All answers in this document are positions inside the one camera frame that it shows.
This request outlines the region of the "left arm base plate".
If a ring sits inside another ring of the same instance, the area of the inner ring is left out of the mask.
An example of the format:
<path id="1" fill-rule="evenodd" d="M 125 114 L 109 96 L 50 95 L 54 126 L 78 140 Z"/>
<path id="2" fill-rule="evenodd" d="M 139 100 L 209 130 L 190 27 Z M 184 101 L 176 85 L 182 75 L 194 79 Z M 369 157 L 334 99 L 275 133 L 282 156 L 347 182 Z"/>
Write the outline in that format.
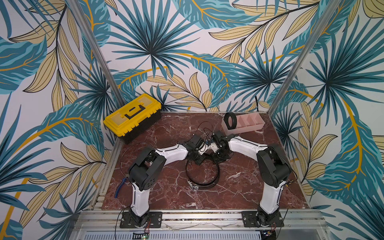
<path id="1" fill-rule="evenodd" d="M 162 212 L 148 212 L 138 217 L 134 213 L 124 212 L 120 222 L 121 229 L 144 228 L 149 226 L 150 229 L 159 229 L 162 224 Z"/>

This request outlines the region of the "long black leather belt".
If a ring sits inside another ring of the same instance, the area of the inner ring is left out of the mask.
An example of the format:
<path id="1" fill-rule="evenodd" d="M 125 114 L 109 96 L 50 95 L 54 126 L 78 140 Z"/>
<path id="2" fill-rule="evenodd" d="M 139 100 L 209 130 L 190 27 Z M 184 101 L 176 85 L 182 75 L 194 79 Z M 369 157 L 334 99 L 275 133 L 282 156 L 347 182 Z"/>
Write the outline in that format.
<path id="1" fill-rule="evenodd" d="M 194 191 L 208 190 L 217 185 L 220 179 L 220 166 L 211 156 L 203 160 L 187 160 L 185 172 L 187 183 Z"/>

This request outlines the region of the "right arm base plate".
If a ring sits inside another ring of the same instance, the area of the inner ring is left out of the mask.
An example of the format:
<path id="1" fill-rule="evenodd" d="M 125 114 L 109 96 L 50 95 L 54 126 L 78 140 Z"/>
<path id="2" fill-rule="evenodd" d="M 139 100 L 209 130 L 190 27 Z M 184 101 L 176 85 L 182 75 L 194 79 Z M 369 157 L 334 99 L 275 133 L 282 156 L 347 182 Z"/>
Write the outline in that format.
<path id="1" fill-rule="evenodd" d="M 245 228 L 267 228 L 267 227 L 283 227 L 284 221 L 279 210 L 272 214 L 259 211 L 243 211 L 241 212 L 242 221 Z"/>

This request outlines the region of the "black belt with buckle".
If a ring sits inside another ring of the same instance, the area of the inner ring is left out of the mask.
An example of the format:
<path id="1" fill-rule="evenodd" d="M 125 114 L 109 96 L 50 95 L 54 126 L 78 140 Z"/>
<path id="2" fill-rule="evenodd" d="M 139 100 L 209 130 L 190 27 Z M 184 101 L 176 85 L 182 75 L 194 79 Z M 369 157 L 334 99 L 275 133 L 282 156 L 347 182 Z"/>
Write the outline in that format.
<path id="1" fill-rule="evenodd" d="M 223 118 L 228 130 L 234 130 L 237 127 L 237 116 L 233 112 L 227 112 Z"/>

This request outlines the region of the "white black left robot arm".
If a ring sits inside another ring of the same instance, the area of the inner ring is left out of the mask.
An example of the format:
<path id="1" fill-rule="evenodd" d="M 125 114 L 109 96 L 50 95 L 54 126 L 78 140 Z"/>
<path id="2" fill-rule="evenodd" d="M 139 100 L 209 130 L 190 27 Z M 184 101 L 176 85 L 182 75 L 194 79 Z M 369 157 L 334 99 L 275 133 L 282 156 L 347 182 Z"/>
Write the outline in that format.
<path id="1" fill-rule="evenodd" d="M 143 217 L 149 211 L 149 195 L 164 166 L 185 159 L 198 159 L 210 150 L 209 145 L 199 136 L 168 148 L 146 146 L 128 170 L 128 178 L 133 186 L 131 212 Z"/>

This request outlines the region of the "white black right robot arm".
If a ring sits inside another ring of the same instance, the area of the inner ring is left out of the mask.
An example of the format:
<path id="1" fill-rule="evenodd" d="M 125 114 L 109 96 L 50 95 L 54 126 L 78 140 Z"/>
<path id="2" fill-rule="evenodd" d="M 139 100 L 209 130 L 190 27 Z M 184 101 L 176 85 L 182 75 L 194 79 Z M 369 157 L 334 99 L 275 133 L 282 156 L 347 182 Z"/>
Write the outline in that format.
<path id="1" fill-rule="evenodd" d="M 221 158 L 234 152 L 257 161 L 264 181 L 259 212 L 268 217 L 274 215 L 279 210 L 284 185 L 293 171 L 283 149 L 276 144 L 259 144 L 236 135 L 225 136 L 222 132 L 214 133 L 212 138 Z"/>

